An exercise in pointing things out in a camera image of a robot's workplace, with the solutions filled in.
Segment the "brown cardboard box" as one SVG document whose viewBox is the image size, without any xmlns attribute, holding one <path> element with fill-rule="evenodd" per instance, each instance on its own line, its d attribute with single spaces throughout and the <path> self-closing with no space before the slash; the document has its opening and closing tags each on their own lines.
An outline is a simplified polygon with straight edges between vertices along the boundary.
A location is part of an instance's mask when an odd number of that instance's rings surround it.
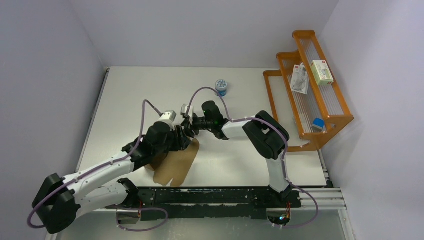
<svg viewBox="0 0 424 240">
<path fill-rule="evenodd" d="M 154 172 L 152 178 L 154 183 L 172 188 L 180 187 L 184 183 L 199 149 L 199 141 L 193 138 L 187 149 L 161 153 L 145 168 Z"/>
</svg>

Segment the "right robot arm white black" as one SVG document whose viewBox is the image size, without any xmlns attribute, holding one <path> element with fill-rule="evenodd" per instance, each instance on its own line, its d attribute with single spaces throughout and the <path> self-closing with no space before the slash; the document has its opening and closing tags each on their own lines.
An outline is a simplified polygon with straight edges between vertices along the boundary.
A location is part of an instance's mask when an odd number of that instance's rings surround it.
<svg viewBox="0 0 424 240">
<path fill-rule="evenodd" d="M 289 133 L 268 112 L 261 110 L 256 115 L 240 120 L 225 118 L 216 103 L 206 101 L 201 106 L 203 116 L 198 116 L 184 104 L 180 114 L 183 117 L 181 127 L 186 136 L 194 138 L 200 131 L 208 131 L 223 141 L 247 138 L 256 151 L 266 160 L 270 193 L 270 202 L 282 207 L 289 200 L 293 189 L 287 180 L 284 164 Z"/>
</svg>

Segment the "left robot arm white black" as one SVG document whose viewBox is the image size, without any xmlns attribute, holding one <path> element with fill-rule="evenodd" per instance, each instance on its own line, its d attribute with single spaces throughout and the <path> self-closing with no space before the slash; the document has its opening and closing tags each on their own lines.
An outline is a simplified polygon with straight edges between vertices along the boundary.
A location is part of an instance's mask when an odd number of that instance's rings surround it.
<svg viewBox="0 0 424 240">
<path fill-rule="evenodd" d="M 49 175 L 32 203 L 27 224 L 55 234 L 97 209 L 142 206 L 138 187 L 124 176 L 149 165 L 158 156 L 186 150 L 198 134 L 187 123 L 170 126 L 157 121 L 146 134 L 105 162 L 64 177 Z"/>
</svg>

